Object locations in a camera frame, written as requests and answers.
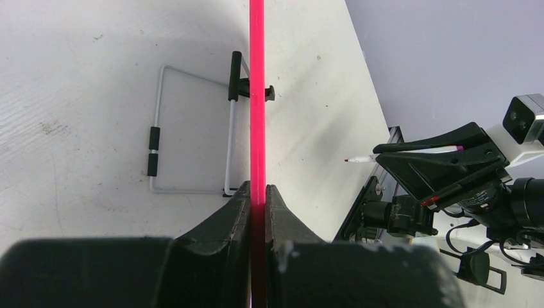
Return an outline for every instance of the cable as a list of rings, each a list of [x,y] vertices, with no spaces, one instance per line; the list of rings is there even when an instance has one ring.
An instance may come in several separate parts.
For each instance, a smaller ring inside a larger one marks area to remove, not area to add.
[[[508,254],[506,254],[506,252],[504,251],[504,242],[506,242],[506,239],[503,239],[499,244],[498,244],[498,249],[500,249],[500,252],[502,252],[502,254],[510,261],[514,261],[515,263],[518,263],[518,264],[521,264],[521,265],[531,265],[527,262],[524,262],[524,261],[521,261],[521,260],[518,260]]]
[[[482,244],[482,246],[476,248],[475,250],[473,250],[471,252],[462,252],[462,251],[458,250],[457,248],[455,248],[453,246],[452,241],[450,239],[450,235],[451,235],[453,230],[461,229],[461,228],[470,228],[470,227],[477,226],[479,224],[480,223],[476,219],[471,219],[467,223],[464,223],[462,225],[451,228],[448,231],[448,233],[446,233],[446,243],[448,244],[448,247],[450,247],[451,250],[453,250],[453,251],[455,251],[457,253],[460,253],[461,255],[477,255],[478,253],[482,253],[482,252],[486,251],[489,247],[491,247],[491,245],[495,244],[496,242],[495,241],[487,241],[484,244]]]
[[[451,212],[448,212],[447,210],[442,210],[447,216],[450,216],[450,217],[453,217],[453,218],[461,218],[461,217],[464,217],[464,210],[461,209],[461,212],[459,213],[451,213]]]

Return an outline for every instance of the pen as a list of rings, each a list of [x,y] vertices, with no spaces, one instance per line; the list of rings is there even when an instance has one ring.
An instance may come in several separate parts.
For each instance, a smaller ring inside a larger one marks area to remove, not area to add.
[[[400,151],[395,153],[424,153],[424,154],[440,154],[440,153],[450,153],[450,152],[456,152],[456,151],[462,151],[462,146],[441,146],[439,148],[431,148],[431,149],[422,149],[422,150],[412,150],[412,151]],[[380,154],[372,154],[372,155],[366,155],[361,157],[354,157],[354,158],[348,158],[344,159],[345,162],[375,162],[376,157],[378,157]]]

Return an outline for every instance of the white tabletop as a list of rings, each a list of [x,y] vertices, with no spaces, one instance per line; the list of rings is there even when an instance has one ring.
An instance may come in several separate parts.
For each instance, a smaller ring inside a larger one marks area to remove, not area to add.
[[[149,191],[149,127],[161,65],[228,82],[231,52],[248,55],[247,5],[5,1],[0,252],[29,237],[177,236],[220,208],[220,196]],[[267,83],[276,88],[267,103],[267,182],[331,239],[372,169],[342,159],[387,140],[380,105],[344,1],[268,1],[266,42]],[[220,87],[167,78],[158,179],[221,188],[226,91],[222,98]],[[236,129],[239,185],[248,179],[246,100]]]

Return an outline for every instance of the black handle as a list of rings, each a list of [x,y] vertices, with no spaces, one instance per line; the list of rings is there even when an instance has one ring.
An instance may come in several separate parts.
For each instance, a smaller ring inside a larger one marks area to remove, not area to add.
[[[149,149],[158,151],[158,140],[160,138],[160,128],[152,126],[149,131]]]
[[[157,176],[158,154],[150,153],[148,159],[148,176]]]
[[[242,66],[242,53],[240,51],[232,52],[230,62],[230,79],[228,81],[228,100],[238,101],[238,90],[240,86],[240,69]]]

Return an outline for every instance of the pink rod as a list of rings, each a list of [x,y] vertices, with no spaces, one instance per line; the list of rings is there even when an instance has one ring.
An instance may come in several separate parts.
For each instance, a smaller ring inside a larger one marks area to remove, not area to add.
[[[266,307],[264,0],[250,0],[251,306]]]

